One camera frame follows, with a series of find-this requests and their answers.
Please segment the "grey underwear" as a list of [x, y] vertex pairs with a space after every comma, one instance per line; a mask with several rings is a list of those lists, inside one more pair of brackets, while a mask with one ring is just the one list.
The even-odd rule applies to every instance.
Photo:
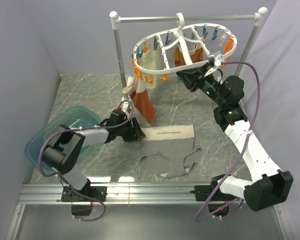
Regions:
[[141, 166], [159, 177], [170, 179], [188, 175], [202, 156], [203, 151], [195, 140], [192, 124], [141, 130], [145, 134]]

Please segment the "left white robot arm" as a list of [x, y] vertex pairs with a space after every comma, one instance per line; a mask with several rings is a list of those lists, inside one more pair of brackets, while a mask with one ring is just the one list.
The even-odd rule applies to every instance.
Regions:
[[60, 125], [60, 131], [51, 135], [40, 149], [38, 169], [44, 172], [42, 165], [46, 164], [59, 175], [68, 185], [65, 192], [71, 192], [79, 201], [92, 200], [96, 197], [91, 187], [91, 181], [82, 174], [77, 166], [77, 160], [83, 147], [93, 144], [107, 144], [121, 137], [124, 142], [144, 139], [137, 119], [127, 115], [120, 107], [114, 109], [110, 117], [92, 127], [69, 128]]

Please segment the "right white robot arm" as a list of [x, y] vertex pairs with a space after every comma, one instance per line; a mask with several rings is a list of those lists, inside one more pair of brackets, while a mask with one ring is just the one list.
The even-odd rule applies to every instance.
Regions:
[[244, 81], [235, 75], [218, 82], [206, 63], [201, 67], [178, 71], [176, 74], [190, 92], [201, 90], [217, 107], [214, 120], [240, 152], [239, 160], [245, 162], [251, 179], [232, 176], [235, 167], [211, 179], [210, 188], [201, 185], [194, 188], [196, 201], [208, 205], [210, 201], [243, 200], [248, 207], [258, 212], [284, 203], [290, 193], [294, 178], [290, 171], [283, 171], [267, 154], [255, 133], [255, 119], [248, 120], [240, 107], [244, 97]]

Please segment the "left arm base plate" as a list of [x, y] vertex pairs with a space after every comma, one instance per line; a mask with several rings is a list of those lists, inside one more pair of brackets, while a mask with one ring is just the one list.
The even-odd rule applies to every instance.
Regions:
[[[82, 190], [77, 190], [80, 194], [90, 198], [97, 199], [101, 202], [106, 200], [107, 188], [105, 186], [86, 186]], [[89, 202], [88, 198], [79, 196], [69, 186], [62, 190], [61, 202]]]

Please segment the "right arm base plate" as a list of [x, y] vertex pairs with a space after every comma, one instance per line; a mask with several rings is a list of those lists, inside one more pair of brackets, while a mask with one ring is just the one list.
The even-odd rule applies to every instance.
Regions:
[[196, 202], [204, 202], [211, 195], [214, 187], [211, 185], [195, 185], [189, 192], [194, 195]]

